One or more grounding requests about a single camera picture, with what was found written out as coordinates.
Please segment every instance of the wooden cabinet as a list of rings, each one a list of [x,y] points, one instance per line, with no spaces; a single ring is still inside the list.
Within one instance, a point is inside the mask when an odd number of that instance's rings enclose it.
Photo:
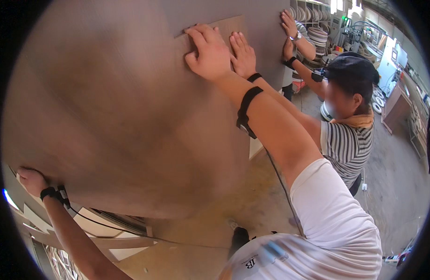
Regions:
[[[411,104],[403,83],[398,81],[382,109],[382,123],[391,134],[397,124],[408,117]]]

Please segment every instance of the black cap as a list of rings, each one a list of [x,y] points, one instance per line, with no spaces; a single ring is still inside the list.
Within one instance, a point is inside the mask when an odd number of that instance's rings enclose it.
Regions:
[[[344,52],[335,57],[324,68],[327,79],[353,74],[378,84],[380,75],[374,65],[364,56],[356,52]]]

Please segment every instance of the orange towel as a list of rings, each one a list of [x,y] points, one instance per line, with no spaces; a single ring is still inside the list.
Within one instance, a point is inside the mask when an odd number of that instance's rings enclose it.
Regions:
[[[353,128],[364,127],[369,128],[374,123],[374,110],[370,107],[370,112],[368,114],[353,115],[350,118],[343,120],[331,120],[333,124],[345,124]]]

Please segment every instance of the forearm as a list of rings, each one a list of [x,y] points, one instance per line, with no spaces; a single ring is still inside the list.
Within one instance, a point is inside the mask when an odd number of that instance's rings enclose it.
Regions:
[[[228,95],[237,109],[245,93],[254,87],[233,72],[218,79],[215,84]],[[263,90],[249,106],[248,124],[280,166],[291,166],[294,172],[301,172],[303,169],[299,170],[300,166],[305,168],[321,156],[319,150],[302,125],[271,97],[269,87]]]
[[[282,105],[293,117],[299,121],[308,134],[311,136],[316,146],[321,146],[321,122],[310,115],[302,113],[292,102],[286,99],[283,95],[271,87],[262,77],[258,78],[253,83],[255,86],[262,88],[274,100]]]
[[[101,275],[131,279],[101,253],[57,199],[46,196],[44,204],[59,242],[89,280],[102,279]]]
[[[316,48],[304,37],[295,42],[297,49],[309,60],[316,58]]]
[[[325,88],[327,82],[323,80],[322,82],[316,82],[311,78],[312,70],[308,69],[302,62],[294,60],[292,63],[293,68],[297,71],[302,80],[312,89],[319,97],[325,99]]]

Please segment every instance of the wristwatch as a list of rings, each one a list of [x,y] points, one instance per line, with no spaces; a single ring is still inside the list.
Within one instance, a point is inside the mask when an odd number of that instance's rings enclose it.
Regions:
[[[299,32],[299,31],[297,31],[297,33],[296,33],[296,37],[290,37],[290,39],[291,40],[293,40],[293,41],[297,41],[297,40],[299,40],[300,38],[302,38],[302,33],[301,32]]]

